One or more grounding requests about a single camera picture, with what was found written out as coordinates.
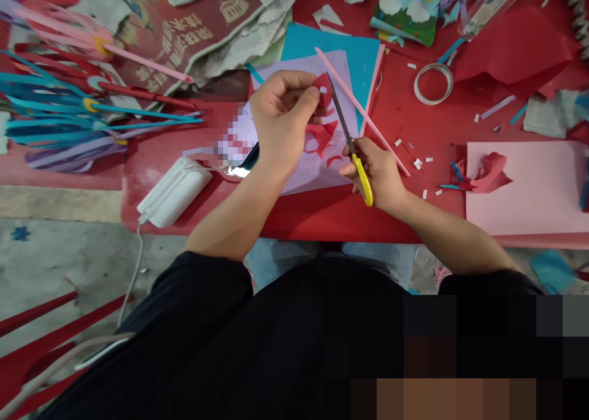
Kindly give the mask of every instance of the yellow scissors handle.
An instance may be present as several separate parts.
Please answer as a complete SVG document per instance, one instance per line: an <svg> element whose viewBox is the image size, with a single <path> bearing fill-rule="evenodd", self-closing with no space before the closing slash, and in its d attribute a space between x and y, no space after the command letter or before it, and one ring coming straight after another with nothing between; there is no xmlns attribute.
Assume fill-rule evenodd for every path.
<svg viewBox="0 0 589 420"><path fill-rule="evenodd" d="M362 182L362 188L364 189L364 202L368 207L372 207L372 188L368 182L368 177L366 176L366 171L364 171L362 161L360 161L360 158L357 157L355 153L352 153L352 161L354 162L356 170L358 171L358 175L360 176L360 182Z"/></svg>

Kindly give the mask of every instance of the table surface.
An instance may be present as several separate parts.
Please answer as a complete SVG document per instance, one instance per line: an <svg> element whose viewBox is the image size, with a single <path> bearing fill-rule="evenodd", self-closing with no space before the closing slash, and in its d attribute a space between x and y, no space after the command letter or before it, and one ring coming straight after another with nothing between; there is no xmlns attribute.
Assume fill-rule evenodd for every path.
<svg viewBox="0 0 589 420"><path fill-rule="evenodd" d="M516 5L531 4L539 7L544 0L519 0ZM341 17L346 29L356 35L373 36L369 27L377 0L348 5L344 0L300 0L294 6L294 20L316 28L312 14L330 4ZM562 32L572 35L572 13L564 0L550 0L547 11L551 21ZM427 189L428 201L458 216L465 216L464 193L444 191L435 195L436 186L451 182L450 161L466 156L469 141L538 141L548 138L522 131L522 122L504 128L499 134L493 128L508 121L523 106L517 100L486 120L474 123L476 113L482 113L504 99L509 93L500 87L472 87L456 84L450 97L442 104L427 107L419 103L413 93L413 81L419 69L432 63L458 38L457 25L439 29L431 48L407 41L405 48L391 46L391 53L383 58L382 85L375 93L371 117L389 143L397 138L410 142L413 155L402 147L398 155L412 174L404 178L407 189L421 196ZM417 70L407 67L415 63ZM574 61L560 78L562 88L585 89L589 72L580 60ZM236 114L237 105L208 103L208 115L201 128L179 128L159 135L135 140L129 145L128 160L105 159L96 165L91 175L48 174L28 172L22 162L24 149L13 146L10 155L0 156L0 182L15 185L60 186L68 188L123 188L121 218L130 230L135 230L139 214L137 204L145 197L183 150L200 147L227 125ZM417 171L411 162L414 157L433 157L434 162L424 164ZM236 187L218 173L180 219L171 227L158 229L147 223L142 231L159 234L188 234L192 228ZM324 241L365 241L418 243L419 238L407 226L392 217L367 208L362 199L350 194L350 187L321 189L308 193L281 197L270 214L262 236L280 239L306 239ZM589 233L559 235L521 235L498 237L506 246L589 248Z"/></svg>

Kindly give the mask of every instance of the person's left hand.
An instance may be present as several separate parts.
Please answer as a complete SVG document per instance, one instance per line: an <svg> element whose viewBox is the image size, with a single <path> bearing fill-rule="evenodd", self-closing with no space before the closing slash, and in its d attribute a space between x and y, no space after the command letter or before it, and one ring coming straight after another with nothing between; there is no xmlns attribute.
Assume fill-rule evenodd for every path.
<svg viewBox="0 0 589 420"><path fill-rule="evenodd" d="M250 98L260 143L261 165L290 176L305 146L305 127L321 124L328 109L318 108L317 76L302 71L272 74Z"/></svg>

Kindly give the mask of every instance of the phone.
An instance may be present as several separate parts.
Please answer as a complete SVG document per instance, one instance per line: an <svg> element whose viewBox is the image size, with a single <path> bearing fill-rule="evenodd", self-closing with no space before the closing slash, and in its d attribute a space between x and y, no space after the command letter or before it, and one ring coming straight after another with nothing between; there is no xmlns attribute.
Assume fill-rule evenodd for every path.
<svg viewBox="0 0 589 420"><path fill-rule="evenodd" d="M260 146L259 143L250 150L250 153L244 159L244 162L239 164L238 166L231 166L225 169L225 173L229 176L234 176L237 178L245 178L250 171L253 169L253 166L256 165L258 162L258 158L260 157Z"/></svg>

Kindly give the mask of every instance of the hand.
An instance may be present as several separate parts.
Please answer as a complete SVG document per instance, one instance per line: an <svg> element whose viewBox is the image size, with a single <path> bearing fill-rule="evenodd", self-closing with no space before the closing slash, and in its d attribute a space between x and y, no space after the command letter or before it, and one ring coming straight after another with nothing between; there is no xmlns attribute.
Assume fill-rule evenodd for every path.
<svg viewBox="0 0 589 420"><path fill-rule="evenodd" d="M356 155L362 160L366 169L366 176L372 188L374 204L379 209L395 216L397 210L402 210L407 203L409 194L401 181L395 156L382 150L369 138L355 138ZM350 156L350 147L344 147L344 156ZM339 174L354 181L353 193L362 191L362 183L354 164L339 169Z"/></svg>
<svg viewBox="0 0 589 420"><path fill-rule="evenodd" d="M258 132L264 166L290 176L305 146L305 127L321 124L328 109L317 107L319 90L311 86L317 76L308 72L278 71L252 95L253 121Z"/></svg>

